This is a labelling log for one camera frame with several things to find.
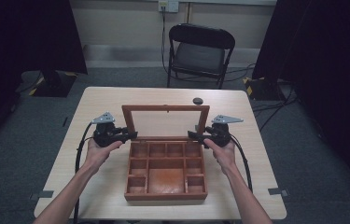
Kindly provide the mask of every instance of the table top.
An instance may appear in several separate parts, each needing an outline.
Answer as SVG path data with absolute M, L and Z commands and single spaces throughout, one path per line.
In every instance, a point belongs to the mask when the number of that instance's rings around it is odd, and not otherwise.
M 49 174 L 44 190 L 53 190 L 52 198 L 39 199 L 35 208 L 37 217 L 60 193 L 74 175 L 77 147 L 88 124 L 109 111 L 116 119 L 116 127 L 126 127 L 122 105 L 193 105 L 200 97 L 210 105 L 206 125 L 216 115 L 243 119 L 231 123 L 230 132 L 241 143 L 250 168 L 256 198 L 271 219 L 287 215 L 281 195 L 270 195 L 277 183 L 259 128 L 244 91 L 153 89 L 153 88 L 87 88 L 63 140 L 58 157 Z M 87 136 L 92 136 L 92 125 Z M 208 195 L 195 201 L 132 201 L 124 198 L 131 141 L 111 152 L 107 162 L 91 179 L 80 196 L 79 217 L 90 219 L 123 220 L 231 220 L 240 219 L 229 181 L 222 174 L 211 149 L 203 150 Z M 81 165 L 85 160 L 87 144 L 83 148 Z M 246 180 L 245 166 L 238 150 L 236 162 Z

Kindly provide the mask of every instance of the open box lid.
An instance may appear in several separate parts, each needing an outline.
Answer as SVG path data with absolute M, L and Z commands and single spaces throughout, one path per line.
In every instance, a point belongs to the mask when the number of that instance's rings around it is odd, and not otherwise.
M 188 141 L 188 131 L 204 133 L 209 105 L 123 105 L 129 132 L 136 140 Z

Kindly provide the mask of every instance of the forearm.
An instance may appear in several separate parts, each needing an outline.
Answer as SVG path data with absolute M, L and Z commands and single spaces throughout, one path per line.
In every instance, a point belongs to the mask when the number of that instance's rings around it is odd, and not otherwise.
M 88 165 L 82 166 L 67 186 L 38 216 L 35 223 L 66 223 L 92 174 L 93 171 Z
M 259 201 L 250 191 L 236 165 L 226 170 L 243 223 L 272 223 Z

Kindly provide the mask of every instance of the black chair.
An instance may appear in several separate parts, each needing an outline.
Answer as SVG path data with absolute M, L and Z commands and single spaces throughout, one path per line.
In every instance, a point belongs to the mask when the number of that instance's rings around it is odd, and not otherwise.
M 171 44 L 166 87 L 169 88 L 171 71 L 217 80 L 221 89 L 235 39 L 225 30 L 190 23 L 175 25 L 169 31 Z

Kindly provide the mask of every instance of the gray carpet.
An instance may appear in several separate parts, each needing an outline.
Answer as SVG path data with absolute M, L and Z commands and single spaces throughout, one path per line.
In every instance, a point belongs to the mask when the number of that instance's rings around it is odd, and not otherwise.
M 242 74 L 231 73 L 227 79 Z M 37 75 L 24 73 L 20 90 Z M 44 187 L 78 101 L 89 86 L 164 88 L 166 75 L 162 68 L 92 68 L 87 76 L 77 78 L 67 98 L 30 97 L 23 92 L 17 109 L 0 128 L 0 223 L 33 222 L 36 201 L 29 197 Z M 217 86 L 214 82 L 173 80 L 172 87 Z M 237 79 L 225 82 L 223 89 L 244 90 L 245 86 Z M 282 89 L 289 94 L 290 86 Z M 256 109 L 277 103 L 251 101 Z M 256 112 L 258 125 L 273 112 Z M 314 120 L 300 104 L 282 108 L 261 135 L 278 185 L 289 192 L 284 197 L 287 218 L 275 223 L 350 223 L 350 171 L 320 140 Z

